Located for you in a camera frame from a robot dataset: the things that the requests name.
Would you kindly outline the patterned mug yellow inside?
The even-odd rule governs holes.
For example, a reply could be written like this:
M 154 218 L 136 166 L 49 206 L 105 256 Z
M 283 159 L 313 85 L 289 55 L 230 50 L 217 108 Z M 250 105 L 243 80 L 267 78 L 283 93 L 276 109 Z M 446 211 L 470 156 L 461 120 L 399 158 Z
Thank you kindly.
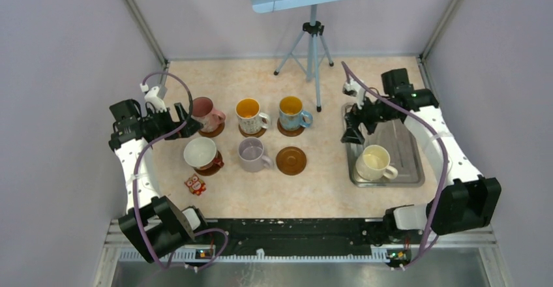
M 253 98 L 240 100 L 235 107 L 235 112 L 239 127 L 246 133 L 253 134 L 262 127 L 268 130 L 271 126 L 270 116 L 261 111 L 260 103 Z

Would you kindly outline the dark wooden coaster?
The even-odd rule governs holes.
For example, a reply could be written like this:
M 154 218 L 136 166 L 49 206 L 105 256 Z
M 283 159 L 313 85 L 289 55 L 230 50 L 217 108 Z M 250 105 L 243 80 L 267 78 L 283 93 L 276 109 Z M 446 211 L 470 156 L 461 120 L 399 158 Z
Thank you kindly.
M 210 165 L 210 167 L 208 167 L 204 170 L 199 170 L 199 169 L 195 168 L 194 171 L 198 175 L 211 176 L 211 175 L 216 174 L 220 169 L 222 169 L 223 166 L 224 166 L 224 162 L 223 162 L 222 155 L 221 155 L 220 151 L 217 151 L 217 155 L 214 158 L 214 160 L 213 160 L 212 164 Z
M 296 136 L 299 136 L 300 134 L 302 134 L 304 131 L 305 131 L 305 128 L 300 126 L 299 128 L 295 129 L 295 130 L 286 130 L 280 120 L 277 121 L 277 129 L 278 131 L 283 134 L 284 136 L 287 136 L 287 137 L 296 137 Z
M 261 136 L 263 136 L 265 133 L 266 133 L 267 129 L 266 128 L 261 128 L 259 131 L 253 133 L 253 134 L 249 134 L 249 133 L 246 133 L 241 127 L 239 127 L 239 132 L 242 136 L 244 136 L 245 138 L 248 138 L 248 137 L 255 137 L 255 138 L 259 138 Z
M 206 138 L 214 138 L 217 137 L 219 134 L 221 134 L 224 131 L 225 123 L 219 124 L 219 126 L 212 132 L 206 132 L 206 131 L 198 131 L 198 133 Z
M 281 149 L 276 155 L 277 168 L 286 175 L 298 175 L 307 165 L 305 152 L 294 146 Z

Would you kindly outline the lilac mug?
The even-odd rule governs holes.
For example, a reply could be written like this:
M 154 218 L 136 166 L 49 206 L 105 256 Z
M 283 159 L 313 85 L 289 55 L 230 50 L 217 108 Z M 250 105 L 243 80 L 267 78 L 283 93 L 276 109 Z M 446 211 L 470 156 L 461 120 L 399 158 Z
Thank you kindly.
M 238 146 L 239 162 L 246 172 L 273 169 L 274 161 L 267 155 L 264 144 L 255 137 L 245 138 Z

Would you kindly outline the white red mug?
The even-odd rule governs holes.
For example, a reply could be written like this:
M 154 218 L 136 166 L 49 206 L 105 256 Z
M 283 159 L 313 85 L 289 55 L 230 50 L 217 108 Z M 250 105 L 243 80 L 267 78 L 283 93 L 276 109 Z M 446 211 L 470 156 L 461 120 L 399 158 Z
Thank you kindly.
M 218 156 L 216 143 L 206 137 L 191 140 L 183 151 L 185 162 L 195 170 L 206 171 L 213 166 L 223 167 L 222 157 Z

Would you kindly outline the metal tray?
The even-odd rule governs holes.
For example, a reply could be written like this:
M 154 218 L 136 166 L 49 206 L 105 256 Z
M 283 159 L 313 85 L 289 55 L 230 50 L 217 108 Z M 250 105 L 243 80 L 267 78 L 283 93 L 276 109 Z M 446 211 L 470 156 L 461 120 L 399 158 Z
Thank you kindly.
M 364 125 L 360 125 L 359 130 L 365 136 L 365 142 L 345 145 L 349 178 L 355 186 L 360 188 L 411 188 L 423 185 L 425 174 L 416 140 L 401 121 L 380 123 L 373 134 L 367 134 Z M 375 181 L 369 181 L 359 176 L 355 171 L 355 161 L 370 145 L 380 145 L 389 152 L 391 165 L 398 170 L 398 177 L 392 180 L 382 177 Z

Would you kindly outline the blue mug yellow inside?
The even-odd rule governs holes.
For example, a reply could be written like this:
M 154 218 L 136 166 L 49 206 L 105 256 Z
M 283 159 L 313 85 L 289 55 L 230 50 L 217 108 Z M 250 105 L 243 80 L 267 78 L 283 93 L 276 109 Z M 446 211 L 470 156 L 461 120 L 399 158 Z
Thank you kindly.
M 311 127 L 313 116 L 303 109 L 303 102 L 295 96 L 284 97 L 279 103 L 281 127 L 287 131 Z

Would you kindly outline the pink mug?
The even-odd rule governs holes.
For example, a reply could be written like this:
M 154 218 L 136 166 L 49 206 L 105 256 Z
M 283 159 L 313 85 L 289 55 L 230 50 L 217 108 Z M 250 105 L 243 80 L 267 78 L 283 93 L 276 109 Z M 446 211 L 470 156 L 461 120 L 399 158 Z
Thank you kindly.
M 226 115 L 215 108 L 208 97 L 198 97 L 193 100 L 192 117 L 203 124 L 202 131 L 212 132 L 219 124 L 225 123 Z

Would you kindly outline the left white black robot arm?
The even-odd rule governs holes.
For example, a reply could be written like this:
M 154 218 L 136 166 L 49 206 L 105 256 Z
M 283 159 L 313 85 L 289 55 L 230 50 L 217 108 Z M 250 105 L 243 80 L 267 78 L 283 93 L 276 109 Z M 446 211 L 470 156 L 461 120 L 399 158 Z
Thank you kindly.
M 108 145 L 121 163 L 127 190 L 127 208 L 118 223 L 148 263 L 188 243 L 202 243 L 209 235 L 209 226 L 198 208 L 179 209 L 160 192 L 153 164 L 153 143 L 158 138 L 189 138 L 201 127 L 181 103 L 174 107 L 178 121 L 173 121 L 169 109 L 157 112 L 152 105 L 142 115 L 140 104 L 134 99 L 110 106 L 115 121 Z

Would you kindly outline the cream mug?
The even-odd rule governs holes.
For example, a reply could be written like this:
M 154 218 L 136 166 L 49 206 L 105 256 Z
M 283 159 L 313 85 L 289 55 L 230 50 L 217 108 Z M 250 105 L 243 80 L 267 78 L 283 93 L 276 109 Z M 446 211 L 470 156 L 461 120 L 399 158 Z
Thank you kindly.
M 391 165 L 391 156 L 384 147 L 370 145 L 357 157 L 355 171 L 363 179 L 377 181 L 381 178 L 394 180 L 398 170 Z

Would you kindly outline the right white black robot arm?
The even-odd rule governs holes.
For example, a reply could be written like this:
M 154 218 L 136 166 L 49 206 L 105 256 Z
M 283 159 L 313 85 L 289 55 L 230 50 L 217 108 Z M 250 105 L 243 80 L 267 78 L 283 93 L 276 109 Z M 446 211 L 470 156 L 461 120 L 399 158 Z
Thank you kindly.
M 383 95 L 359 79 L 349 66 L 342 92 L 355 97 L 344 114 L 346 129 L 341 141 L 363 144 L 365 135 L 378 125 L 400 121 L 414 137 L 438 178 L 432 201 L 388 209 L 382 233 L 392 243 L 401 242 L 409 230 L 447 235 L 487 227 L 494 214 L 501 185 L 495 177 L 485 177 L 467 158 L 451 134 L 440 104 L 429 89 L 415 89 L 407 70 L 398 68 L 381 75 Z

